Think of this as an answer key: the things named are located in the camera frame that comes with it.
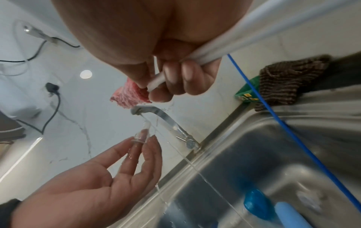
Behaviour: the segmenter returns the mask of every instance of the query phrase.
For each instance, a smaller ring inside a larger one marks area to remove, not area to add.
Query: brown striped towel
[[[298,88],[307,86],[320,76],[330,61],[331,56],[324,54],[266,66],[259,72],[259,93],[270,106],[294,104]],[[264,109],[262,103],[257,103],[256,111]]]

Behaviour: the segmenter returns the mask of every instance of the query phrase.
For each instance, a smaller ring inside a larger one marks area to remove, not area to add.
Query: sink basin
[[[275,111],[361,200],[361,117],[356,114],[361,108],[357,99],[343,100],[347,92],[338,91],[335,102],[332,93]],[[314,106],[318,98],[323,103]],[[288,202],[315,228],[361,227],[361,214],[333,182],[268,113],[254,111],[204,145],[191,165],[153,192],[123,227],[282,227],[276,218],[264,221],[244,208],[245,194],[254,188],[274,204]]]

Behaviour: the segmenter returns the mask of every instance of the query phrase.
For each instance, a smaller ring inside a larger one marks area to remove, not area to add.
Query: metal faucet
[[[183,136],[183,138],[176,136],[178,139],[184,141],[188,149],[199,149],[200,144],[188,134],[183,128],[181,128],[168,114],[166,114],[161,109],[154,106],[135,106],[130,110],[132,115],[140,115],[142,113],[151,112],[162,118],[169,126],[172,127],[173,130],[177,131],[179,134]]]

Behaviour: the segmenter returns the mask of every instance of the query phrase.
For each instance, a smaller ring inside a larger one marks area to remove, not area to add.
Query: black plug
[[[59,91],[59,86],[58,85],[55,85],[55,84],[52,84],[52,83],[48,82],[48,83],[46,83],[45,88],[49,93],[59,94],[59,92],[58,92]]]

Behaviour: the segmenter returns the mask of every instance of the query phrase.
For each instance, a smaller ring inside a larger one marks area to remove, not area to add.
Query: person's left hand
[[[51,179],[13,212],[11,228],[102,228],[124,217],[161,177],[161,147],[155,136],[145,144],[133,137]],[[140,154],[144,163],[135,173]],[[109,168],[123,156],[112,178]]]

